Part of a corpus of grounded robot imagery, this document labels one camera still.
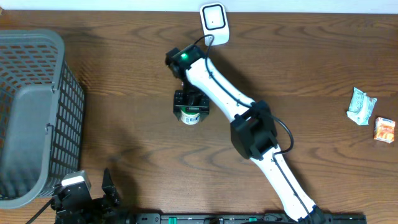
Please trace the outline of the green lid white jar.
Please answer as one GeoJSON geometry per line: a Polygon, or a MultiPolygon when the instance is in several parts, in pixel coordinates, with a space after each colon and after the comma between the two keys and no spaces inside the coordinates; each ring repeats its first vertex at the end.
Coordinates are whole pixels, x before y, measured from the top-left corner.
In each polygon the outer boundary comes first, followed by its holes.
{"type": "Polygon", "coordinates": [[[180,120],[187,125],[195,125],[200,121],[200,113],[188,112],[186,107],[180,109],[180,120]]]}

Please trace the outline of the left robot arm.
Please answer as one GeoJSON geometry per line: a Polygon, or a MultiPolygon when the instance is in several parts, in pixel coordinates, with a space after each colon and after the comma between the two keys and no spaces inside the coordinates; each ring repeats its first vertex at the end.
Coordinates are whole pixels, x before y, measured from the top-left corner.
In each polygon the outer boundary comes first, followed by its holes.
{"type": "Polygon", "coordinates": [[[50,206],[55,211],[55,224],[134,224],[136,216],[120,208],[121,197],[109,169],[104,170],[101,188],[104,195],[93,199],[91,182],[85,171],[67,174],[52,195],[50,206]]]}

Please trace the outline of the teal wet wipes pack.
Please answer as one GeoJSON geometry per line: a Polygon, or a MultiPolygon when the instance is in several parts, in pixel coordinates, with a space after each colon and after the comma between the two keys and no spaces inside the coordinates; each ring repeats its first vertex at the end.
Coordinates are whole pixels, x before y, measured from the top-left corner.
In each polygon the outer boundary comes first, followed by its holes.
{"type": "Polygon", "coordinates": [[[357,125],[367,126],[376,102],[377,98],[371,98],[365,92],[354,87],[346,115],[357,125]]]}

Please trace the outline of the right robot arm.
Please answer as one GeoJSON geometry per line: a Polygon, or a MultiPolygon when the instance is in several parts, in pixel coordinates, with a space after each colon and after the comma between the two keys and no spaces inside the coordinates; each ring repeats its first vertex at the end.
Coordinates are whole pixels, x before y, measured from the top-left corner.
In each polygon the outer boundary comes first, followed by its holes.
{"type": "Polygon", "coordinates": [[[289,169],[277,141],[275,124],[286,125],[271,114],[265,101],[254,101],[237,90],[215,68],[196,44],[172,49],[165,64],[183,82],[174,95],[174,115],[185,124],[197,124],[213,102],[227,117],[231,142],[238,153],[260,168],[282,202],[285,214],[297,223],[325,223],[316,203],[289,169]]]}

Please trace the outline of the orange snack packet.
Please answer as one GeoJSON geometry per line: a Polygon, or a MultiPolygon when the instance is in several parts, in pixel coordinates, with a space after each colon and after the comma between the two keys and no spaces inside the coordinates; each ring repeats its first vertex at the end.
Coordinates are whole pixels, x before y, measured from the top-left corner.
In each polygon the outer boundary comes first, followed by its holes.
{"type": "Polygon", "coordinates": [[[394,129],[396,122],[378,117],[375,121],[374,139],[386,143],[394,142],[394,129]]]}

